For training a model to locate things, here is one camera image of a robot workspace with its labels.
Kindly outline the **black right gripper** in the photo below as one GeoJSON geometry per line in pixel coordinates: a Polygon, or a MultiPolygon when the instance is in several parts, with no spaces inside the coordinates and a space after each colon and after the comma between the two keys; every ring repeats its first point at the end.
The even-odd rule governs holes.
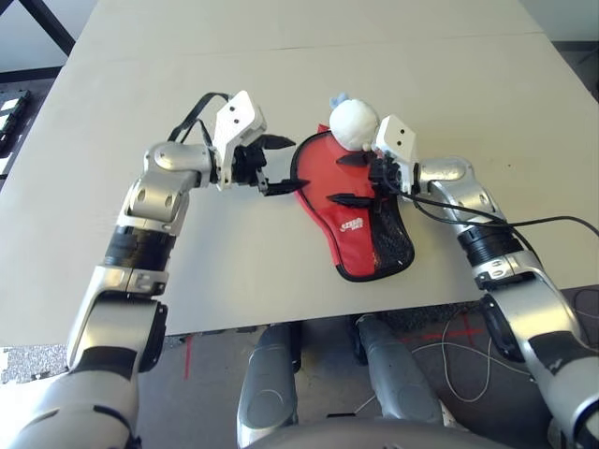
{"type": "Polygon", "coordinates": [[[336,163],[345,166],[367,166],[373,197],[341,193],[330,195],[331,202],[345,207],[398,208],[402,175],[400,166],[390,156],[375,157],[370,152],[351,152],[338,158],[336,163]]]}

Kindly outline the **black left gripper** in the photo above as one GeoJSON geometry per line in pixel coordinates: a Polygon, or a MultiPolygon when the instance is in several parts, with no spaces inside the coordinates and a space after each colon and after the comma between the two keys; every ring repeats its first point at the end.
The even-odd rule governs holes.
{"type": "Polygon", "coordinates": [[[238,146],[234,151],[232,163],[233,182],[256,187],[265,196],[288,195],[302,189],[310,182],[303,179],[285,179],[270,183],[263,172],[263,167],[267,164],[264,150],[281,150],[295,145],[290,138],[264,134],[259,143],[238,146]]]}

